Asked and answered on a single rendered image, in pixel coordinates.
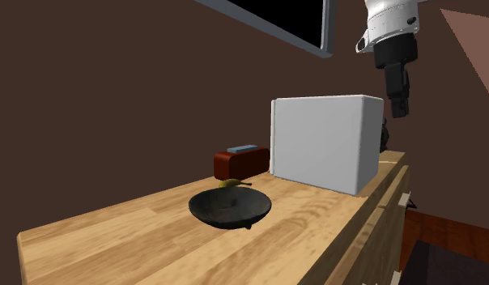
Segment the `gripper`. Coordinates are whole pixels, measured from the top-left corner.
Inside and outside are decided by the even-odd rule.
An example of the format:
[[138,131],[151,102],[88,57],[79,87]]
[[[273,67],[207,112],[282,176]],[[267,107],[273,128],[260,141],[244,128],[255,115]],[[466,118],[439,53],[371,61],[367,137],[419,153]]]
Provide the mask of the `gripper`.
[[393,118],[407,116],[410,83],[405,65],[418,58],[415,35],[404,33],[384,39],[374,45],[373,53],[376,68],[385,69],[386,93]]

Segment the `white box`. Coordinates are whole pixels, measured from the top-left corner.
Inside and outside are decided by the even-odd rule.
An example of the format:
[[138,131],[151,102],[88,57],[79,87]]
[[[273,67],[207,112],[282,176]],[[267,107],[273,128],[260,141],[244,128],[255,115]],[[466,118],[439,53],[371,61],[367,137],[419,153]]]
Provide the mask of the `white box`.
[[381,98],[278,98],[270,111],[270,173],[275,177],[355,196],[377,175]]

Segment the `small grey-blue slab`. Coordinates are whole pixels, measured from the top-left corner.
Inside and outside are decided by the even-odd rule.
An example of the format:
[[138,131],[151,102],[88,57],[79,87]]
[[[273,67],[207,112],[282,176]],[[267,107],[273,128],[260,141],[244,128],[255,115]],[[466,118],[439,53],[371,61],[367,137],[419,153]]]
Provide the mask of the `small grey-blue slab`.
[[243,145],[243,146],[238,146],[238,147],[230,147],[227,149],[227,152],[233,153],[233,154],[238,154],[246,151],[253,151],[258,149],[258,146],[256,145]]

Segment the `red-brown rounded box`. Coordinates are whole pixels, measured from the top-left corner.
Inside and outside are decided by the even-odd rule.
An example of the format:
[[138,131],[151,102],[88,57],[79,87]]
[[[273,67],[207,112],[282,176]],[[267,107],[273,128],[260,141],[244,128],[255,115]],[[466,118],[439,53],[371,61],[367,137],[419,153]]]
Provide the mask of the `red-brown rounded box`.
[[241,153],[221,151],[214,155],[214,177],[221,181],[242,181],[267,172],[269,167],[270,150],[264,147]]

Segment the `yellow banana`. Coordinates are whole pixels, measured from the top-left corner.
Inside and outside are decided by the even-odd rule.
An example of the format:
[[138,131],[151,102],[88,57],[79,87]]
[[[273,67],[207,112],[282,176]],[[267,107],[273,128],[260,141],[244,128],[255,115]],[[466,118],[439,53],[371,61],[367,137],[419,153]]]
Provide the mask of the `yellow banana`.
[[238,179],[227,179],[219,183],[219,188],[233,187],[238,185],[252,185],[252,183],[243,182]]

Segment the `wooden chest of drawers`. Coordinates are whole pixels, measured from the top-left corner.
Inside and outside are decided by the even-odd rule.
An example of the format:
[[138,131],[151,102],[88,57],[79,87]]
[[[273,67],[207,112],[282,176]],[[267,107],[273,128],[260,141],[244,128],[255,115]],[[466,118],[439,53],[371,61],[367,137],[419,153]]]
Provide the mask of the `wooden chest of drawers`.
[[209,177],[17,236],[23,285],[398,285],[409,197],[406,156],[385,151],[356,196],[268,173],[272,201],[250,229],[196,219]]

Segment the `black bowl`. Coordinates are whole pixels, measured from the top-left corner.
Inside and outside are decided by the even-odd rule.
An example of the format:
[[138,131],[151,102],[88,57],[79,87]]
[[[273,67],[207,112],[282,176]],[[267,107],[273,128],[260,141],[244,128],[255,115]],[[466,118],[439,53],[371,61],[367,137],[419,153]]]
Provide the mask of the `black bowl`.
[[214,228],[250,229],[270,212],[272,201],[258,190],[230,186],[194,195],[188,208],[195,218]]

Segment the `grey-framed wall screen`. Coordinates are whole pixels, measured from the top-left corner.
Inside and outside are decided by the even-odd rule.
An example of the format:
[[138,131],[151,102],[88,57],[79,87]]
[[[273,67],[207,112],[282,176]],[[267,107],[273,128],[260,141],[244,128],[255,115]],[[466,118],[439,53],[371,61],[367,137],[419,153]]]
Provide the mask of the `grey-framed wall screen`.
[[195,0],[318,57],[334,54],[336,0]]

